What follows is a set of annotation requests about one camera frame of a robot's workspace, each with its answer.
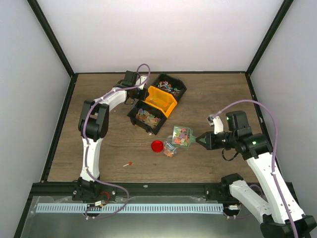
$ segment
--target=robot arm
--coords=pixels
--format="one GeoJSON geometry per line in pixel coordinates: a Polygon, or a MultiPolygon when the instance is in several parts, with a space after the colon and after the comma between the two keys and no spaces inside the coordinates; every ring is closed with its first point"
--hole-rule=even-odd
{"type": "MultiPolygon", "coordinates": [[[[97,118],[90,117],[87,126],[86,126],[86,135],[89,141],[89,150],[87,156],[87,166],[89,168],[90,173],[93,177],[99,178],[99,155],[100,155],[100,147],[108,131],[108,122],[109,122],[109,112],[114,109],[120,103],[125,103],[129,98],[141,99],[144,100],[148,93],[146,89],[143,89],[144,85],[141,85],[138,88],[131,90],[122,90],[117,91],[120,88],[127,88],[134,85],[139,85],[147,79],[146,76],[139,76],[135,72],[127,71],[123,80],[118,82],[111,91],[113,93],[102,100],[92,111],[91,115],[97,116],[97,118]]],[[[81,135],[83,136],[83,128],[86,116],[91,106],[95,103],[95,100],[86,100],[83,105],[83,109],[81,112],[78,129],[81,131],[81,135]]],[[[84,154],[83,154],[83,167],[81,170],[80,177],[85,181],[93,181],[93,179],[88,175],[86,167],[85,167],[85,154],[87,150],[87,141],[85,138],[83,139],[84,144],[84,154]]]]}
{"type": "MultiPolygon", "coordinates": [[[[263,134],[252,134],[245,112],[231,112],[226,116],[231,132],[219,131],[222,123],[219,122],[220,118],[216,117],[212,119],[212,123],[217,130],[204,133],[197,137],[196,141],[208,150],[232,148],[241,153],[258,178],[267,202],[237,174],[223,177],[222,183],[226,185],[229,194],[238,199],[255,216],[261,224],[265,238],[293,237],[286,209],[271,174],[271,145],[263,134]]],[[[299,237],[303,237],[316,227],[316,221],[312,216],[305,215],[299,207],[277,167],[275,174],[299,237]]]]}

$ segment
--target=wooden surface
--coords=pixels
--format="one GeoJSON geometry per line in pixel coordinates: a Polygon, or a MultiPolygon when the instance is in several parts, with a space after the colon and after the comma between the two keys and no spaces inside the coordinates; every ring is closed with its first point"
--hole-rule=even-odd
{"type": "MultiPolygon", "coordinates": [[[[207,151],[194,143],[189,149],[179,149],[177,156],[168,158],[154,153],[151,143],[164,140],[173,132],[174,125],[191,127],[199,136],[213,130],[207,116],[237,100],[251,99],[244,74],[171,74],[183,80],[187,91],[183,95],[159,133],[148,135],[133,126],[127,117],[132,105],[120,104],[110,112],[109,130],[103,140],[99,168],[101,180],[121,182],[219,182],[222,176],[239,173],[246,181],[257,179],[239,155],[228,162],[221,150],[207,151]],[[122,167],[128,162],[133,165],[122,167]]],[[[152,74],[152,83],[157,74],[152,74]]],[[[49,181],[78,179],[83,160],[83,142],[77,129],[79,116],[86,99],[95,99],[108,92],[123,74],[80,74],[70,102],[59,139],[49,181]]],[[[261,131],[253,104],[243,103],[229,111],[244,110],[253,133],[261,131]]],[[[225,113],[220,115],[227,130],[225,113]]],[[[228,157],[234,154],[227,152],[228,157]]]]}

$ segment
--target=yellow storage bin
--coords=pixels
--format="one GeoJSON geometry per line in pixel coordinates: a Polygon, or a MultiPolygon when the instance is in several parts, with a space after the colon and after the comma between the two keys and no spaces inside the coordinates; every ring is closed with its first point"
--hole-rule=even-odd
{"type": "Polygon", "coordinates": [[[148,88],[149,96],[145,99],[144,102],[161,110],[166,118],[169,117],[175,106],[177,105],[177,101],[170,93],[164,92],[154,86],[150,86],[148,88]]]}

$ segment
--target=black bin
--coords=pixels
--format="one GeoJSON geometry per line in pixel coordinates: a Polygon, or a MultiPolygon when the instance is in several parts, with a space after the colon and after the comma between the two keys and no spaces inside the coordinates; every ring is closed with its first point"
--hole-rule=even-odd
{"type": "Polygon", "coordinates": [[[152,83],[152,86],[159,88],[160,90],[163,90],[164,92],[168,92],[170,94],[173,95],[173,97],[176,99],[177,102],[179,102],[179,100],[181,99],[181,97],[183,96],[183,94],[186,92],[187,88],[185,86],[185,84],[177,79],[177,78],[173,78],[165,73],[161,73],[156,80],[154,81],[154,83],[152,83]],[[169,82],[169,84],[172,86],[172,88],[177,88],[179,91],[178,95],[175,96],[173,93],[168,92],[162,88],[159,87],[159,82],[164,82],[167,81],[169,82]]]}
{"type": "Polygon", "coordinates": [[[143,128],[147,133],[151,132],[151,133],[154,133],[155,135],[158,133],[158,131],[160,130],[160,128],[166,121],[165,115],[159,109],[156,109],[142,101],[138,101],[136,105],[133,107],[133,109],[128,113],[127,116],[130,117],[131,123],[133,125],[138,125],[139,127],[143,128]],[[139,109],[146,110],[149,113],[151,113],[153,116],[160,118],[160,121],[155,128],[152,128],[149,125],[145,124],[144,122],[135,118],[135,116],[138,114],[139,109]]]}

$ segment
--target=red cap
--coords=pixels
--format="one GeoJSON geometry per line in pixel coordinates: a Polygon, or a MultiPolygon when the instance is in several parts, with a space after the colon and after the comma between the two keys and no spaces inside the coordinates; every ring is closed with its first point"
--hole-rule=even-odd
{"type": "Polygon", "coordinates": [[[152,142],[151,148],[154,152],[159,153],[163,150],[163,142],[161,142],[160,140],[155,140],[152,142]]]}

